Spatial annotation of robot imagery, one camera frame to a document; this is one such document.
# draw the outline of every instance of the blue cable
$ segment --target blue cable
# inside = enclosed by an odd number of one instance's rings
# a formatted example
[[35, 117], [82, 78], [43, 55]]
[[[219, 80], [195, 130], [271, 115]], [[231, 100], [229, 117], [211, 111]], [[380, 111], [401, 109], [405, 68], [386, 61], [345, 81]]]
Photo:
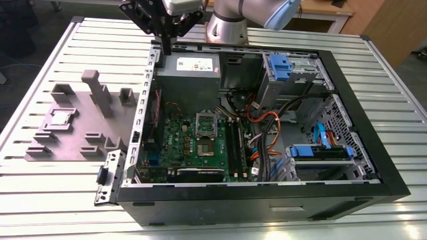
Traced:
[[7, 65], [7, 66], [3, 66], [0, 67], [0, 70], [2, 69], [7, 69], [10, 67], [14, 67], [14, 66], [25, 66], [30, 69], [30, 67], [38, 67], [38, 68], [42, 68], [43, 66], [38, 65], [38, 64], [27, 64], [27, 63], [18, 63], [18, 64], [11, 64], [11, 65]]
[[3, 55], [3, 56], [6, 56], [10, 60], [13, 60], [17, 64], [19, 64], [19, 65], [23, 65], [26, 68], [29, 68], [29, 69], [31, 69], [33, 67], [33, 65], [37, 65], [37, 64], [26, 64], [26, 63], [22, 63], [21, 61], [18, 61], [14, 57], [11, 57], [11, 56], [9, 56], [6, 53], [3, 53], [3, 52], [0, 52], [0, 55]]
[[5, 104], [5, 105], [0, 105], [0, 109], [6, 109], [6, 108], [10, 108], [10, 107], [14, 107], [15, 104]]

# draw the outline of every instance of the blue connector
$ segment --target blue connector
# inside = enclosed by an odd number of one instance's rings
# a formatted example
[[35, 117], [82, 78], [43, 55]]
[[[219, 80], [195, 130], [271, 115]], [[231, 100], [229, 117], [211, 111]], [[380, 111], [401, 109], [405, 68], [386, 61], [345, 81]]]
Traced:
[[289, 150], [292, 157], [313, 157], [316, 155], [313, 146], [309, 145], [294, 145]]
[[159, 166], [161, 165], [161, 153], [147, 152], [146, 159], [150, 163], [150, 166]]

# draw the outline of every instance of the small chip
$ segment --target small chip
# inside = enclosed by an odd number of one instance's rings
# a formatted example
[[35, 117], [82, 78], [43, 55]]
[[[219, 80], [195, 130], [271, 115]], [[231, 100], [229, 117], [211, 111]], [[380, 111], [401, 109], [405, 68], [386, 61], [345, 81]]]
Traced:
[[51, 125], [57, 125], [57, 126], [67, 125], [71, 115], [73, 115], [71, 112], [55, 111], [51, 119]]
[[210, 157], [215, 156], [215, 140], [201, 139], [197, 142], [197, 152], [198, 152], [198, 156], [210, 156]]

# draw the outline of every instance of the metal slats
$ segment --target metal slats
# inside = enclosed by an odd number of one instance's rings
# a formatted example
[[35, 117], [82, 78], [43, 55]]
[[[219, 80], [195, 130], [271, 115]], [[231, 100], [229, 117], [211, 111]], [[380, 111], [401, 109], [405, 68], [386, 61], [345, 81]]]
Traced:
[[[127, 20], [86, 18], [70, 29], [61, 54], [38, 87], [0, 151], [0, 236], [110, 233], [122, 239], [420, 239], [427, 234], [427, 127], [396, 79], [384, 69], [360, 36], [250, 29], [250, 44], [330, 50], [342, 67], [366, 114], [413, 195], [372, 206], [337, 221], [249, 223], [142, 228], [119, 206], [94, 207], [97, 173], [102, 162], [27, 162], [27, 143], [45, 120], [57, 83], [89, 91], [82, 71], [98, 69], [111, 92], [139, 90], [153, 36]], [[183, 39], [205, 41], [198, 26]], [[79, 235], [94, 239], [94, 235]]]

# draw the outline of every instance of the power supply label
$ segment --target power supply label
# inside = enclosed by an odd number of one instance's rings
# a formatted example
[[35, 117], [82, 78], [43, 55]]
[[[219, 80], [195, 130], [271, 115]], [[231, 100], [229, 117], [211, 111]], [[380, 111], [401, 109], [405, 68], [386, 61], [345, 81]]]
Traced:
[[177, 60], [177, 70], [213, 72], [213, 58], [179, 57]]

